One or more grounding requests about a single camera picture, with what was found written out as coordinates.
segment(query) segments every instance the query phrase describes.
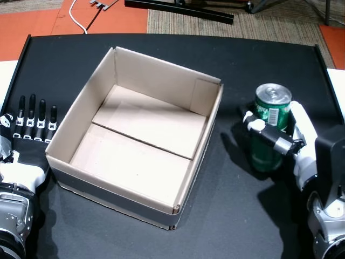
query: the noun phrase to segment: box flap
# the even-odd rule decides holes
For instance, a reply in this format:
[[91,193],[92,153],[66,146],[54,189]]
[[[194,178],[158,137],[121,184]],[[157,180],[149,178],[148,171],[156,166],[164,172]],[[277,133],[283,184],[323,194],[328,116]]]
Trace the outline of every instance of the box flap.
[[188,159],[194,158],[206,117],[115,86],[93,122]]
[[[121,47],[115,49],[115,60],[118,85],[209,116],[220,79]],[[197,80],[205,83],[195,92]]]

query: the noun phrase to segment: green soda can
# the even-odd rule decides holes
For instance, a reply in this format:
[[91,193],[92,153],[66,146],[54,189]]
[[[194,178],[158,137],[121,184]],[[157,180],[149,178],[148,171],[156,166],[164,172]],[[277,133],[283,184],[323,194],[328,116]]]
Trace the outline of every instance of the green soda can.
[[[255,115],[280,130],[287,127],[291,92],[278,84],[263,84],[256,89]],[[282,155],[253,136],[251,143],[252,166],[259,172],[271,172],[281,165]]]

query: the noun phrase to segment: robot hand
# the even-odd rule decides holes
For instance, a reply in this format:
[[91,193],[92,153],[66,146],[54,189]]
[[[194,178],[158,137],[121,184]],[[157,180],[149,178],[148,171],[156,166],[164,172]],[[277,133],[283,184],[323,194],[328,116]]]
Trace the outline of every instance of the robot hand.
[[45,101],[39,103],[35,127],[35,95],[30,97],[29,116],[24,124],[25,97],[20,98],[15,132],[13,117],[0,117],[0,258],[25,259],[25,241],[40,208],[36,188],[46,179],[49,164],[45,149],[56,130],[56,107],[45,128]]
[[289,136],[241,108],[249,132],[282,155],[293,156],[294,175],[301,192],[309,183],[316,183],[306,204],[315,259],[344,259],[345,127],[339,125],[318,136],[306,111],[296,101],[291,102],[291,114],[295,124],[294,133]]

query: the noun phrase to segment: open cardboard box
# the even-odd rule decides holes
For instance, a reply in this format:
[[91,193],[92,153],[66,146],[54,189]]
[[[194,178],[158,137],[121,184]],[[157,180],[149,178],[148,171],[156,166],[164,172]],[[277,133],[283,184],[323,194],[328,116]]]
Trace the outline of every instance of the open cardboard box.
[[220,79],[111,48],[46,149],[59,184],[174,229],[222,97]]

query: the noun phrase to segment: black table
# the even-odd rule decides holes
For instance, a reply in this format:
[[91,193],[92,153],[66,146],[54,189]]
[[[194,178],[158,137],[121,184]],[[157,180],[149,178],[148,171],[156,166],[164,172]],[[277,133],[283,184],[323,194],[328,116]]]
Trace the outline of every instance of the black table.
[[215,129],[178,228],[166,231],[59,187],[41,188],[45,214],[28,240],[30,258],[298,258],[308,236],[299,226],[292,172],[253,172],[239,148],[236,107],[263,83],[287,86],[316,131],[342,123],[316,47],[258,40],[171,35],[30,38],[5,110],[31,93],[59,107],[59,120],[110,46],[122,46],[219,77],[223,99]]

